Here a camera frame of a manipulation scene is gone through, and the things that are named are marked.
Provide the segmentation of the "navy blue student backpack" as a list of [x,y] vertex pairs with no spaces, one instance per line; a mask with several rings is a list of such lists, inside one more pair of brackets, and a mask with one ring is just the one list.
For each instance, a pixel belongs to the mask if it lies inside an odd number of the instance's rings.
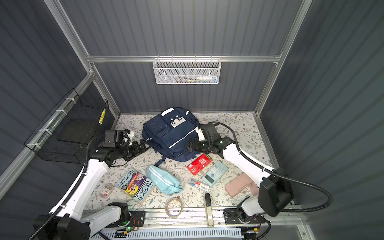
[[142,137],[162,158],[155,164],[160,166],[166,159],[187,162],[199,153],[186,147],[190,139],[198,137],[200,122],[189,110],[169,108],[148,120],[143,125]]

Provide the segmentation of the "purple treehouse paperback book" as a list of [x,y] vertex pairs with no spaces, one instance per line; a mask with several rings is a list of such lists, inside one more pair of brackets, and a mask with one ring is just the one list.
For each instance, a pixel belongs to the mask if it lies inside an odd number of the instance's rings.
[[115,187],[136,202],[142,202],[154,189],[155,184],[146,175],[135,169],[128,169],[125,175],[117,181]]

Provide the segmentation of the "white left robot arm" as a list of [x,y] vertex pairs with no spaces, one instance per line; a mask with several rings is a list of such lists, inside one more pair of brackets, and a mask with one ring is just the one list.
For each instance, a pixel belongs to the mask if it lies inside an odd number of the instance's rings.
[[148,150],[144,140],[133,141],[129,130],[107,130],[87,145],[84,166],[61,200],[47,215],[34,223],[33,240],[88,240],[111,224],[127,227],[132,215],[127,204],[111,203],[104,209],[83,217],[88,198],[102,176],[114,166],[114,161],[129,162]]

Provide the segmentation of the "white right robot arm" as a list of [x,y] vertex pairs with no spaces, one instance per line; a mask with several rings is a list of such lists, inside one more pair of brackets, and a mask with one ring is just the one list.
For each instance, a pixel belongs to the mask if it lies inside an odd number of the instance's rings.
[[235,132],[227,125],[210,122],[197,128],[197,137],[188,137],[189,152],[216,154],[243,171],[259,188],[259,193],[247,197],[237,206],[241,221],[254,215],[276,217],[293,200],[289,181],[279,177],[285,172],[275,170],[256,160],[240,148]]

